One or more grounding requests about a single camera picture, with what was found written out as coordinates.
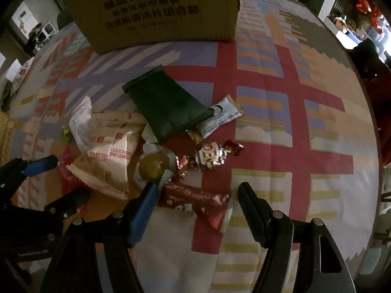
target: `red bow decoration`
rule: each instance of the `red bow decoration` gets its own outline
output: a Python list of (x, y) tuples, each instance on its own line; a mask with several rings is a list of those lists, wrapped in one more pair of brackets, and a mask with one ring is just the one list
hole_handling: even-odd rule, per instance
[(372, 26), (375, 28), (376, 32), (378, 32), (379, 34), (383, 34), (383, 28), (378, 18), (382, 15), (382, 12), (380, 11), (379, 7), (377, 5), (374, 5), (373, 8), (371, 8), (371, 5), (367, 0), (358, 0), (356, 7), (361, 13), (369, 15), (371, 18)]

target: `white plastic wrapper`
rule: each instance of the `white plastic wrapper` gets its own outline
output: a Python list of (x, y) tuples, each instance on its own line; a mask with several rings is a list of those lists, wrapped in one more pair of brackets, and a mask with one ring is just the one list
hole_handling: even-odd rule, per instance
[(91, 137), (91, 99), (86, 95), (76, 107), (69, 121), (69, 129), (81, 153), (87, 152)]
[[(173, 177), (173, 174), (176, 170), (176, 160), (175, 160), (175, 154), (165, 147), (162, 147), (160, 145), (156, 145), (153, 143), (146, 142), (143, 145), (143, 154), (140, 156), (140, 160), (142, 160), (144, 157), (146, 157), (149, 154), (161, 152), (168, 156), (169, 158), (169, 169), (165, 170), (163, 172), (163, 176), (160, 179), (159, 187), (162, 188), (165, 183), (168, 182), (168, 180)], [(133, 180), (137, 184), (140, 189), (144, 189), (145, 185), (147, 185), (147, 181), (143, 180), (140, 176), (140, 173), (138, 171), (138, 168), (140, 167), (140, 160), (137, 162), (136, 169), (134, 170)]]
[(154, 135), (149, 123), (146, 124), (141, 137), (145, 140), (145, 142), (158, 143), (158, 138)]
[(187, 131), (191, 139), (196, 143), (201, 143), (210, 136), (219, 126), (228, 123), (244, 114), (244, 109), (236, 104), (230, 95), (226, 96), (218, 104), (211, 106), (214, 115), (200, 123), (195, 128)]

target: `white snack packet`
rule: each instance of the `white snack packet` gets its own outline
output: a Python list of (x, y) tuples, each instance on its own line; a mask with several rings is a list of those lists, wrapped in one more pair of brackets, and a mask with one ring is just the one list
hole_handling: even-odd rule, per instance
[(201, 143), (210, 136), (219, 126), (228, 123), (244, 114), (244, 109), (236, 104), (230, 95), (226, 96), (218, 104), (211, 106), (214, 115), (200, 123), (193, 129), (187, 131), (191, 139), (196, 143)]
[(81, 153), (88, 149), (91, 135), (91, 99), (86, 95), (81, 103), (75, 108), (69, 121), (69, 129)]
[(145, 125), (144, 131), (141, 134), (141, 137), (145, 140), (145, 142), (149, 143), (158, 143), (158, 139), (154, 135), (151, 126), (149, 123)]

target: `red candy wrapper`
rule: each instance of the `red candy wrapper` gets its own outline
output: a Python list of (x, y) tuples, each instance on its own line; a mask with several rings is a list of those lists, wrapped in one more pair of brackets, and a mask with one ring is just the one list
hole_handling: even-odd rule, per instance
[(223, 165), (228, 154), (238, 156), (243, 149), (243, 145), (234, 143), (231, 140), (227, 140), (224, 145), (220, 145), (217, 142), (202, 144), (194, 155), (190, 157), (186, 155), (176, 157), (179, 177), (185, 176), (191, 167), (203, 172)]
[[(84, 187), (86, 189), (89, 189), (89, 187), (85, 183), (79, 180), (75, 175), (71, 173), (69, 169), (66, 168), (66, 166), (72, 164), (73, 161), (74, 159), (71, 156), (71, 151), (67, 146), (61, 154), (57, 165), (57, 172), (60, 177), (63, 195), (73, 191), (76, 187)], [(86, 205), (83, 205), (77, 209), (77, 212), (79, 214), (83, 214), (85, 211)]]
[(216, 194), (181, 183), (167, 182), (159, 206), (196, 214), (212, 228), (224, 233), (232, 215), (229, 194)]

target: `red cloth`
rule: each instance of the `red cloth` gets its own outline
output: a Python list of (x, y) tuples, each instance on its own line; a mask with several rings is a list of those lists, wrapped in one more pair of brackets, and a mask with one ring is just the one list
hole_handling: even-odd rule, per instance
[(379, 129), (382, 165), (386, 166), (391, 162), (391, 71), (385, 64), (382, 66), (366, 89)]
[[(76, 187), (84, 187), (89, 189), (89, 187), (83, 183), (79, 178), (71, 173), (69, 169), (66, 168), (67, 165), (70, 165), (74, 159), (71, 156), (71, 151), (67, 146), (58, 160), (57, 171), (60, 176), (61, 187), (63, 195), (68, 194), (73, 191)], [(83, 214), (86, 210), (86, 206), (83, 205), (78, 208), (77, 212)]]

